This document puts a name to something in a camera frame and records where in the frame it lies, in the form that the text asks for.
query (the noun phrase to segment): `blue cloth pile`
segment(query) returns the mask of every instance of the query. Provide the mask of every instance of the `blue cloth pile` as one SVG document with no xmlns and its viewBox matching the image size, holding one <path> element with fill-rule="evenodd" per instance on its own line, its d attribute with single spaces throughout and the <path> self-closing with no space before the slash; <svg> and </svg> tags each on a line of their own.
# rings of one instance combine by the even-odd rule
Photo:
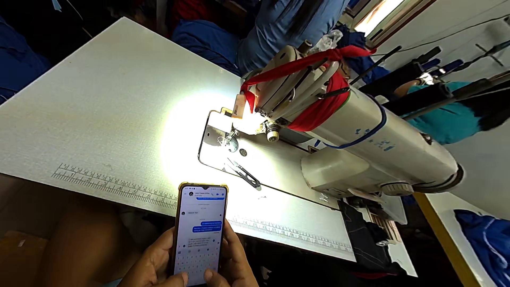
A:
<svg viewBox="0 0 510 287">
<path fill-rule="evenodd" d="M 171 40 L 216 65 L 240 76 L 235 65 L 239 38 L 205 20 L 181 20 Z"/>
<path fill-rule="evenodd" d="M 0 16 L 0 104 L 51 67 L 27 41 Z"/>
<path fill-rule="evenodd" d="M 346 25 L 336 26 L 334 29 L 340 30 L 343 36 L 338 41 L 337 48 L 342 48 L 349 45 L 358 46 L 360 48 L 365 48 L 365 33 L 362 32 L 351 32 L 349 27 Z M 365 70 L 370 68 L 375 62 L 370 57 L 354 57 L 354 58 L 345 58 L 347 65 L 351 69 L 353 69 L 358 75 L 363 73 Z M 372 71 L 370 71 L 366 76 L 363 77 L 363 82 L 365 84 L 370 84 L 373 81 L 386 76 L 390 71 L 386 70 L 383 67 L 375 67 Z"/>
<path fill-rule="evenodd" d="M 510 286 L 510 221 L 461 209 L 455 210 L 455 217 L 494 283 Z"/>
</svg>

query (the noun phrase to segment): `person's leg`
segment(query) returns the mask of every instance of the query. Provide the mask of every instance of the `person's leg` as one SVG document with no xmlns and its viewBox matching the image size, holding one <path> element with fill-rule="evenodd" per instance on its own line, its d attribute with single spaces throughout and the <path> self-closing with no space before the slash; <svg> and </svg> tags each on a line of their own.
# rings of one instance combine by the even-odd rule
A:
<svg viewBox="0 0 510 287">
<path fill-rule="evenodd" d="M 139 256 L 111 203 L 76 196 L 46 246 L 35 285 L 101 285 L 124 276 Z"/>
</svg>

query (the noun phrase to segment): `plastic bag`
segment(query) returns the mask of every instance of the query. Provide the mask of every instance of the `plastic bag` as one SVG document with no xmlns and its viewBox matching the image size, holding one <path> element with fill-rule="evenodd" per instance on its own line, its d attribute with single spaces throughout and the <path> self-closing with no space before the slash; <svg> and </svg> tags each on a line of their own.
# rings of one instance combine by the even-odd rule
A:
<svg viewBox="0 0 510 287">
<path fill-rule="evenodd" d="M 335 48 L 338 41 L 342 38 L 343 34 L 340 30 L 333 30 L 328 34 L 322 36 L 317 44 L 310 48 L 308 54 L 315 54 L 317 52 L 326 51 L 327 49 Z"/>
</svg>

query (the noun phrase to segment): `white table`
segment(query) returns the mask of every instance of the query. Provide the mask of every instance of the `white table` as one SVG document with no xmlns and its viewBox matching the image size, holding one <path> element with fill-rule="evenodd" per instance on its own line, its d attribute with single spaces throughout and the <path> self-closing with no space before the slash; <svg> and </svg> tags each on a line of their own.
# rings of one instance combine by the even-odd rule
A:
<svg viewBox="0 0 510 287">
<path fill-rule="evenodd" d="M 0 173 L 170 216 L 181 182 L 226 183 L 236 232 L 355 261 L 340 212 L 199 163 L 240 84 L 123 18 L 0 106 Z M 390 254 L 416 275 L 403 244 Z"/>
<path fill-rule="evenodd" d="M 415 198 L 462 284 L 464 286 L 496 286 L 464 236 L 455 218 L 454 209 L 470 210 L 483 215 L 490 214 L 451 193 L 415 194 Z"/>
</svg>

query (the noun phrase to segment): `measuring ruler markings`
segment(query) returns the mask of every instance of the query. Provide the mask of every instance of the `measuring ruler markings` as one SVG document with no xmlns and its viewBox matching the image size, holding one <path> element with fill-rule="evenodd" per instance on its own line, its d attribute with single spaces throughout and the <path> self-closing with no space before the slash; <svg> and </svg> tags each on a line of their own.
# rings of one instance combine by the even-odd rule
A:
<svg viewBox="0 0 510 287">
<path fill-rule="evenodd" d="M 173 194 L 70 164 L 60 164 L 52 177 L 170 209 L 177 208 L 177 196 Z"/>
<path fill-rule="evenodd" d="M 154 205 L 171 209 L 177 207 L 177 196 L 70 164 L 60 164 L 52 177 Z M 241 217 L 234 217 L 229 222 L 253 231 L 352 253 L 349 245 L 280 224 Z"/>
<path fill-rule="evenodd" d="M 275 224 L 268 221 L 261 221 L 257 219 L 246 219 L 241 217 L 233 217 L 232 219 L 229 219 L 228 222 L 230 222 L 230 224 L 232 225 L 236 225 L 242 228 L 251 229 L 266 234 L 271 234 L 298 242 L 301 241 L 309 244 L 315 244 L 321 247 L 336 249 L 338 251 L 346 253 L 352 253 L 352 247 L 350 245 L 330 240 L 322 236 L 311 234 L 299 229 L 289 228 L 287 226 L 283 226 L 280 224 Z"/>
</svg>

